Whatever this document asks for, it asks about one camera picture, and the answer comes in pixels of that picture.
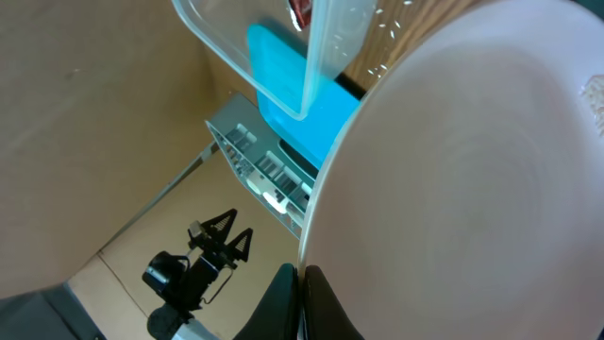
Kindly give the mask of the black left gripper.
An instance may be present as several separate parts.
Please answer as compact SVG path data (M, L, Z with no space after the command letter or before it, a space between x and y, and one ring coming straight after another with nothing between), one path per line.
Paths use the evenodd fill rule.
M221 271L223 269L229 271L228 277L224 281L226 284L236 269L234 261L248 261L253 236L252 229L242 231L227 246L225 245L236 216L237 210L230 209L213 217L201 224L204 230L202 240L192 241L190 239L190 251L196 248L201 250L201 254L187 269L184 281L185 297L192 302L212 302L223 286L210 299L205 299L204 294L216 281Z

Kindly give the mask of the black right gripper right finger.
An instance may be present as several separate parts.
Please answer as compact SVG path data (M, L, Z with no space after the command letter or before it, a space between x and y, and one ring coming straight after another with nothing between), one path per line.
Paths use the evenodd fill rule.
M304 333L309 340L363 340L317 265L307 266L302 284Z

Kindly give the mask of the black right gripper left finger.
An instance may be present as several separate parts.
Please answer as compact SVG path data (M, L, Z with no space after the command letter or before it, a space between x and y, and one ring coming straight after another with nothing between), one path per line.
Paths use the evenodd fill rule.
M293 340L297 327L297 270L291 263L285 263L234 340Z

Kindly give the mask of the large white plate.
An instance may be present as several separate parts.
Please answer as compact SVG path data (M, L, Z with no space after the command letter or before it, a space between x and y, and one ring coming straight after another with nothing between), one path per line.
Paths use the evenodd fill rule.
M596 339L602 20L492 1L424 38L338 135L299 265L363 339Z

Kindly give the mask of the red snack wrapper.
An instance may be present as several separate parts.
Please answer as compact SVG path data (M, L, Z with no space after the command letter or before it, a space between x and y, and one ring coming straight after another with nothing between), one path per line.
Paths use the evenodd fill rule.
M294 26L303 30L310 24L312 13L312 0L288 0Z

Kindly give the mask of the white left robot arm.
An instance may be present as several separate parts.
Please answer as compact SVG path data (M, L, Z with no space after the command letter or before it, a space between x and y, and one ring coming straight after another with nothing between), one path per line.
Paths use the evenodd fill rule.
M230 209L205 222L190 224L188 249L201 250L195 260L189 254L162 251L150 261L142 279L163 300L147 319L147 330L153 338L174 338L181 326L191 324L194 311L212 303L204 294L220 272L234 271L238 261L248 260L252 229L227 241L236 216L237 211Z

